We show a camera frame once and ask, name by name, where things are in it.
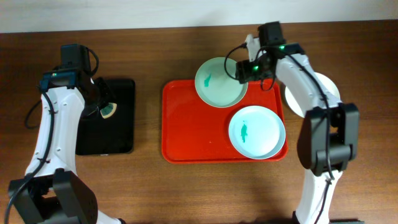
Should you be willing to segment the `green yellow sponge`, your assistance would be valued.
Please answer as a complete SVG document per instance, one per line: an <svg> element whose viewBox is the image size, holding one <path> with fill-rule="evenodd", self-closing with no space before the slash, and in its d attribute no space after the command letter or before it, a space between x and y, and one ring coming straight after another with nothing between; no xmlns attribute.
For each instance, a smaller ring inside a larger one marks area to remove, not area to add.
<svg viewBox="0 0 398 224"><path fill-rule="evenodd" d="M108 103L104 108L100 109L99 112L103 119L108 119L116 112L116 109L116 103Z"/></svg>

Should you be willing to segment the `white plate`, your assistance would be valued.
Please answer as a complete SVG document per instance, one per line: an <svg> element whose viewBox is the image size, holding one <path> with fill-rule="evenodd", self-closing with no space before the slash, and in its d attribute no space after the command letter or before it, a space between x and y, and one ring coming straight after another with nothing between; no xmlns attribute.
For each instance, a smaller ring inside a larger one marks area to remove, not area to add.
<svg viewBox="0 0 398 224"><path fill-rule="evenodd" d="M339 100L341 99L339 90L337 88L337 86L332 82L332 80L330 80L327 76L316 72L315 75L318 77L318 79L322 82L322 84L326 87L326 89L335 97L337 97ZM297 101L295 100L295 98L293 97L293 94L291 94L290 90L285 87L284 90L284 98L285 101L287 103L287 105L289 106L289 108L298 116L300 116L301 118L304 118L304 113L301 110L301 107L299 106L299 104L297 103Z"/></svg>

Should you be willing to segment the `mint green plate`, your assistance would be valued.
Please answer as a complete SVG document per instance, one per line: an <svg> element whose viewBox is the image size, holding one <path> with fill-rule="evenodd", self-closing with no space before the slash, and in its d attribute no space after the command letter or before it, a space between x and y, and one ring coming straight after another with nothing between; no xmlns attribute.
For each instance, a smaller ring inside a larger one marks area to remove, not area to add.
<svg viewBox="0 0 398 224"><path fill-rule="evenodd" d="M239 103L248 90L248 83L240 84L224 70L224 57L207 60L197 70L195 89L198 96L208 105L216 108L227 108ZM236 61L227 59L227 72L234 76Z"/></svg>

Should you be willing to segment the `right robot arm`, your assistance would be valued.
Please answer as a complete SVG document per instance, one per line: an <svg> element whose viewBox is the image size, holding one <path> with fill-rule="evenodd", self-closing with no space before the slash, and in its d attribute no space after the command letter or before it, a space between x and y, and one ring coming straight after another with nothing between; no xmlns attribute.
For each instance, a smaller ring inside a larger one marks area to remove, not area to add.
<svg viewBox="0 0 398 224"><path fill-rule="evenodd" d="M279 80L298 103L304 120L297 141L299 161L305 169L303 193L291 223L329 223L329 208L338 179L358 151L359 110L343 103L321 83L298 43L288 44L280 22L257 28L240 46L248 59L236 65L241 84Z"/></svg>

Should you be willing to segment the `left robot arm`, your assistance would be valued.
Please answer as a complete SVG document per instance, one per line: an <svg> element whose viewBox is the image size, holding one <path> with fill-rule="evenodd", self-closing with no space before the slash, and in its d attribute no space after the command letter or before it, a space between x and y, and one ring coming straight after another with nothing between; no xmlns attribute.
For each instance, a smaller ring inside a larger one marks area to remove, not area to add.
<svg viewBox="0 0 398 224"><path fill-rule="evenodd" d="M76 174L79 122L99 114L112 96L102 79L92 79L94 54L84 45L63 45L61 65L43 74L37 144L24 178L9 184L5 223L12 207L24 223L123 223L98 209L95 194Z"/></svg>

